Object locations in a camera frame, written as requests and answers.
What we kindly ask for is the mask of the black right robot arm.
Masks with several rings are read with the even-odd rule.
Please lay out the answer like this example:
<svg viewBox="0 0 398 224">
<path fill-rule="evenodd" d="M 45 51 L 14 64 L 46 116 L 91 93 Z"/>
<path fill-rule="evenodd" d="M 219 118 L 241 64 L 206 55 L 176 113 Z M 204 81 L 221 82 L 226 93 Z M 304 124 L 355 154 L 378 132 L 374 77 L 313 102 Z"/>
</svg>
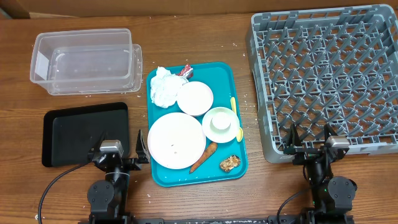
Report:
<svg viewBox="0 0 398 224">
<path fill-rule="evenodd" d="M 342 176 L 334 176 L 331 164 L 344 158 L 349 149 L 349 141 L 339 136 L 329 124 L 324 125 L 324 143 L 319 148 L 304 147 L 296 125 L 290 126 L 284 154 L 293 155 L 292 163 L 303 167 L 303 176 L 309 184 L 289 197 L 279 207 L 277 223 L 353 223 L 353 217 L 346 213 L 352 210 L 353 199 L 358 189 L 356 183 Z M 310 191 L 312 208 L 303 208 L 293 218 L 281 217 L 284 206 L 292 199 Z"/>
</svg>

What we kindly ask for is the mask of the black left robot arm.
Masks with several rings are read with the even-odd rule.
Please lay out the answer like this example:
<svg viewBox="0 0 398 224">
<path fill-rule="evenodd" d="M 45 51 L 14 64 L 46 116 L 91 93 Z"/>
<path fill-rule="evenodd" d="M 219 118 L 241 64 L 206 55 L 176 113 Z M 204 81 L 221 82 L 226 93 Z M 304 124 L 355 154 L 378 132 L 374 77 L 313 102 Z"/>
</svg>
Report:
<svg viewBox="0 0 398 224">
<path fill-rule="evenodd" d="M 90 203 L 89 223 L 137 223 L 133 214 L 126 211 L 130 172 L 141 170 L 149 163 L 143 133 L 138 131 L 136 142 L 137 157 L 124 157 L 124 149 L 119 140 L 106 140 L 103 133 L 88 153 L 88 160 L 105 178 L 94 182 L 87 192 Z"/>
</svg>

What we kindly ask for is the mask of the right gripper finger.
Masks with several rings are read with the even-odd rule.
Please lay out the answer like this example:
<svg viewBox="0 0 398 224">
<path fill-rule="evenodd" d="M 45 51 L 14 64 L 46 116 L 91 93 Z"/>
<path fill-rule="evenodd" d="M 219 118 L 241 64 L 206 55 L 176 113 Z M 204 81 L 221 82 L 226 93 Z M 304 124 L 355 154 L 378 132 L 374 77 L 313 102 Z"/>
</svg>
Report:
<svg viewBox="0 0 398 224">
<path fill-rule="evenodd" d="M 285 145 L 287 149 L 302 148 L 302 142 L 299 138 L 299 134 L 295 124 L 290 125 L 290 131 Z"/>
<path fill-rule="evenodd" d="M 327 123 L 323 127 L 324 136 L 325 136 L 325 145 L 332 146 L 331 140 L 329 138 L 331 136 L 337 136 L 337 133 L 333 130 L 333 128 Z"/>
</svg>

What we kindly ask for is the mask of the large white plate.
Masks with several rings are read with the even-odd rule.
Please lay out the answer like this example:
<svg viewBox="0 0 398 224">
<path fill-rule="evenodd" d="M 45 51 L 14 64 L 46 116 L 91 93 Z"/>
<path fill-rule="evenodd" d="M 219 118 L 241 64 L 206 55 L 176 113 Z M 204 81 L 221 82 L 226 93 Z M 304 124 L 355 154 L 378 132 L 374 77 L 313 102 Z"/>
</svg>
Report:
<svg viewBox="0 0 398 224">
<path fill-rule="evenodd" d="M 199 160 L 206 148 L 206 136 L 196 118 L 174 112 L 154 122 L 147 144 L 158 164 L 168 169 L 184 169 Z"/>
</svg>

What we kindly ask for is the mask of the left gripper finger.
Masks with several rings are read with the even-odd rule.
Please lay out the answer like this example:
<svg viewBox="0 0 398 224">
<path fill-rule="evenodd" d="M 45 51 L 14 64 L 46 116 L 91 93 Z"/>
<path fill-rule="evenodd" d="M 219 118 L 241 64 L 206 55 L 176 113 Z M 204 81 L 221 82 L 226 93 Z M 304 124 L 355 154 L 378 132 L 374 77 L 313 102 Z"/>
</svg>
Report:
<svg viewBox="0 0 398 224">
<path fill-rule="evenodd" d="M 137 154 L 137 162 L 140 164 L 148 164 L 150 162 L 150 156 L 148 150 L 146 148 L 143 132 L 140 129 L 137 135 L 136 142 L 136 154 Z"/>
<path fill-rule="evenodd" d="M 99 149 L 101 147 L 102 142 L 105 140 L 106 138 L 106 131 L 103 131 L 98 139 L 98 141 L 95 143 L 95 145 L 93 146 L 93 149 Z"/>
</svg>

